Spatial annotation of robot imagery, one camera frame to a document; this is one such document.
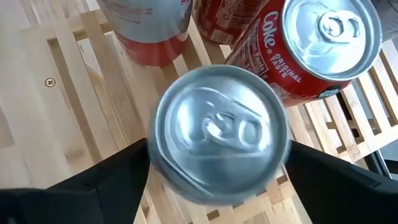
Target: wooden slat shelf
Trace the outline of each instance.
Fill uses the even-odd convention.
[[[223,63],[231,52],[203,40],[191,19],[187,48],[173,64],[141,66],[126,55],[101,11],[77,1],[85,10],[66,13],[74,6],[55,2],[49,10],[21,0],[31,26],[22,31],[11,26],[1,42],[14,46],[1,53],[3,72],[15,74],[0,76],[1,188],[48,187],[144,138],[159,97],[174,80],[202,65]],[[371,119],[350,85],[341,95],[352,120],[336,96],[293,106],[286,108],[292,137],[349,162],[398,139],[397,60],[387,41],[375,66],[357,79]],[[47,78],[56,85],[46,87]],[[308,223],[299,207],[283,167],[263,192],[228,207],[188,202],[151,169],[134,223]]]

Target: coca-cola can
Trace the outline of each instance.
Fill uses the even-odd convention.
[[[271,0],[226,64],[259,75],[293,106],[335,95],[370,68],[380,48],[370,0]]]
[[[192,0],[97,0],[127,54],[164,66],[184,50]]]
[[[148,138],[151,162],[171,188],[202,204],[241,203],[264,191],[289,149],[278,97],[255,74],[229,65],[174,82]]]
[[[398,36],[398,0],[372,0],[379,14],[383,41]]]
[[[202,36],[218,44],[235,44],[269,0],[198,0],[195,20]]]

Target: pull tab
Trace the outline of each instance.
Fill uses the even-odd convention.
[[[324,13],[318,22],[322,37],[332,43],[350,44],[362,35],[362,20],[351,11]]]
[[[224,146],[244,151],[256,150],[262,138],[262,123],[257,114],[235,116],[229,113],[209,115],[203,120],[205,135]]]

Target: red soda can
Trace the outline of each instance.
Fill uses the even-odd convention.
[[[269,0],[198,0],[195,17],[202,36],[235,44]]]
[[[137,63],[164,66],[183,52],[192,0],[98,0],[98,4]]]
[[[259,75],[288,107],[337,94],[370,68],[380,48],[370,0],[271,0],[226,64]]]

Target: silver can lid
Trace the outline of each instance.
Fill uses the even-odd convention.
[[[288,130],[268,84],[229,65],[181,77],[162,97],[155,118],[164,161],[220,203],[264,188],[288,151]]]
[[[369,0],[290,0],[282,27],[295,59],[327,80],[353,79],[381,48],[381,25]]]

